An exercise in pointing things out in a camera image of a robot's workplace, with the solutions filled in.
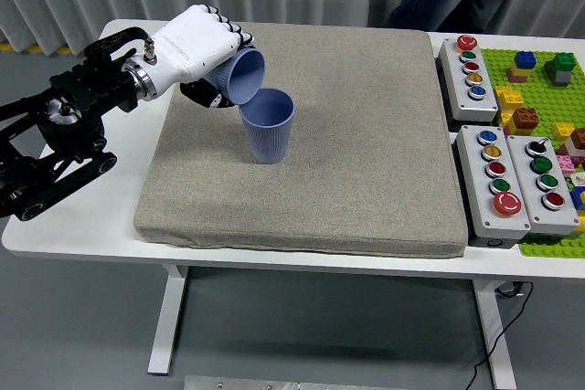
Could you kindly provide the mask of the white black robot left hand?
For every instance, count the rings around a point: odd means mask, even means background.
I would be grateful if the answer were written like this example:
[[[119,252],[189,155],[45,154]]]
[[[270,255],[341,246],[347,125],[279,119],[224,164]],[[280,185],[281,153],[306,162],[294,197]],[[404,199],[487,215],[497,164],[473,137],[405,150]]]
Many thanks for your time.
[[[227,108],[250,101],[264,80],[265,61],[253,35],[211,6],[190,6],[151,41],[154,47],[137,59],[147,98],[177,84],[200,106]]]

